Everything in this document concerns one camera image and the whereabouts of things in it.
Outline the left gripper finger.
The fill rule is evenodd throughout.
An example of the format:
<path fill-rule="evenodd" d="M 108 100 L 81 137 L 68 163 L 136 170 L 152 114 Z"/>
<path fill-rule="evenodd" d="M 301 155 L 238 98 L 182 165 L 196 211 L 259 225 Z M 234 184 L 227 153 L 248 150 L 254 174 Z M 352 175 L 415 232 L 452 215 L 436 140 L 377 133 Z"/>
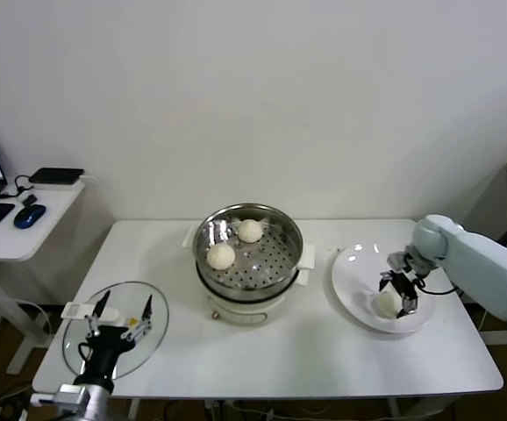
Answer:
<path fill-rule="evenodd" d="M 87 338 L 95 338 L 100 335 L 99 331 L 99 320 L 104 312 L 107 301 L 109 300 L 111 292 L 107 290 L 105 294 L 96 302 L 92 312 L 85 317 L 85 320 L 89 327 L 89 332 L 87 333 Z"/>
<path fill-rule="evenodd" d="M 121 339 L 125 341 L 140 341 L 152 329 L 152 300 L 150 295 L 146 301 L 145 308 L 141 314 L 139 322 L 132 325 L 126 332 L 121 334 Z"/>

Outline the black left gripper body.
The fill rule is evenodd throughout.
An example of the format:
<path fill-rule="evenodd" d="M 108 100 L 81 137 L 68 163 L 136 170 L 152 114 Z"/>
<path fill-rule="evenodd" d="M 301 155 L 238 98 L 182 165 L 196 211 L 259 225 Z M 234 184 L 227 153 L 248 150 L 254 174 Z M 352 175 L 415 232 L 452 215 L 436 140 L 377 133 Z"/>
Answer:
<path fill-rule="evenodd" d="M 121 339 L 127 327 L 104 325 L 100 335 L 79 344 L 79 354 L 84 361 L 84 370 L 79 375 L 80 385 L 113 387 L 113 370 L 121 354 L 131 351 L 135 341 Z"/>

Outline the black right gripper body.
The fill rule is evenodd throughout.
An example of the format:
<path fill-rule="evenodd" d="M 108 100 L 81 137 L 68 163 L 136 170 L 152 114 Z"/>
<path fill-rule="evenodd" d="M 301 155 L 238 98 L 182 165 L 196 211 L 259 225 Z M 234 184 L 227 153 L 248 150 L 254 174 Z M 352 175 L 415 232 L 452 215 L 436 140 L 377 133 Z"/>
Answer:
<path fill-rule="evenodd" d="M 404 273 L 391 271 L 391 281 L 394 290 L 402 298 L 404 302 L 418 301 L 418 293 L 412 281 L 410 281 Z"/>

